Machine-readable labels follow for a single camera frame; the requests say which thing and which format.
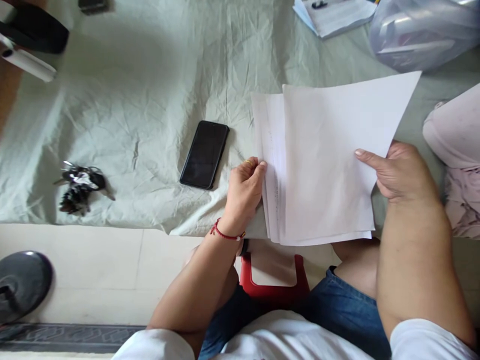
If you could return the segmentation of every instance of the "forearm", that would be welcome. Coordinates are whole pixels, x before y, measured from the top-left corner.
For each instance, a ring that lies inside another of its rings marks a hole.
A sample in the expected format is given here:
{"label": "forearm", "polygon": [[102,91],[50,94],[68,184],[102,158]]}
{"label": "forearm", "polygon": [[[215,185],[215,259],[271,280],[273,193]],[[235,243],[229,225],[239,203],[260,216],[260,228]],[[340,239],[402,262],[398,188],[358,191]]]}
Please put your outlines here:
{"label": "forearm", "polygon": [[[233,225],[220,229],[227,234],[240,231]],[[237,241],[207,234],[161,298],[148,327],[177,333],[206,330],[238,247]]]}
{"label": "forearm", "polygon": [[380,244],[378,311],[390,338],[404,320],[430,320],[474,346],[455,274],[451,227],[437,200],[390,203]]}

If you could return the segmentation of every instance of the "hand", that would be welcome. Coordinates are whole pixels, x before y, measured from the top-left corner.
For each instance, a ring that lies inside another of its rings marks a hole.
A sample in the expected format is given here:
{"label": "hand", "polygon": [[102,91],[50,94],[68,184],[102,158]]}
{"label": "hand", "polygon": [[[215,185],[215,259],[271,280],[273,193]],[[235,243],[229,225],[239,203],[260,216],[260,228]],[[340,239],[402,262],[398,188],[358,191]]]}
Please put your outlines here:
{"label": "hand", "polygon": [[376,170],[378,189],[391,203],[435,200],[439,195],[427,164],[413,145],[393,141],[386,158],[363,149],[356,157]]}
{"label": "hand", "polygon": [[253,165],[244,161],[230,173],[225,212],[218,223],[219,230],[228,236],[237,236],[245,230],[262,198],[267,163],[259,163],[253,156],[248,160]]}

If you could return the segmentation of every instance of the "person's left hand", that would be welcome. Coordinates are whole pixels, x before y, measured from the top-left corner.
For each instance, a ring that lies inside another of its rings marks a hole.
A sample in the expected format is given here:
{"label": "person's left hand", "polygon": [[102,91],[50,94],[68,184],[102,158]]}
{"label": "person's left hand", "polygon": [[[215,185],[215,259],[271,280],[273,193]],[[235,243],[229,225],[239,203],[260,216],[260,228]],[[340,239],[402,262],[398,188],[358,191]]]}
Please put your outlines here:
{"label": "person's left hand", "polygon": [[218,223],[223,234],[238,236],[243,233],[262,198],[262,184],[266,172],[267,163],[259,163],[259,159],[254,156],[232,169],[225,212]]}

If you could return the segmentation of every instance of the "red bracelet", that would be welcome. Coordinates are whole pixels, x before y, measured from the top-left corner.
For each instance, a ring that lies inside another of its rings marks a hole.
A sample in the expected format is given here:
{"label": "red bracelet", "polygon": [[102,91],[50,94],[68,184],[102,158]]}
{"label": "red bracelet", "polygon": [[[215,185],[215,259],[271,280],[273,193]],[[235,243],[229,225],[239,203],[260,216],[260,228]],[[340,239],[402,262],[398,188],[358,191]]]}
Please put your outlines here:
{"label": "red bracelet", "polygon": [[219,228],[217,227],[220,219],[221,219],[221,217],[219,217],[218,220],[216,221],[216,223],[213,225],[213,227],[212,227],[211,230],[210,230],[210,234],[214,234],[214,235],[215,235],[215,232],[216,232],[218,235],[220,235],[220,236],[221,236],[222,238],[224,238],[224,239],[235,240],[235,241],[240,241],[240,240],[242,240],[242,239],[245,237],[245,235],[246,235],[245,231],[244,231],[241,235],[239,235],[239,236],[227,236],[227,235],[222,234],[222,233],[220,232]]}

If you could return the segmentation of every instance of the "denim shorts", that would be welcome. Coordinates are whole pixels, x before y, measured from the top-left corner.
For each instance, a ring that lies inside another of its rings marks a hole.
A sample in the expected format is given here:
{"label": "denim shorts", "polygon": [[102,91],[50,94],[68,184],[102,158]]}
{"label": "denim shorts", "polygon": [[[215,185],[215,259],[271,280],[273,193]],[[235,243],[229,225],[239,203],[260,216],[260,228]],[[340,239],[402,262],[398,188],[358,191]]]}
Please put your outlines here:
{"label": "denim shorts", "polygon": [[[334,270],[335,266],[330,266],[326,277],[291,310],[348,340],[372,358],[389,359],[390,344],[377,302],[340,279]],[[263,314],[239,284],[230,300],[213,315],[198,359],[213,358],[243,327]]]}

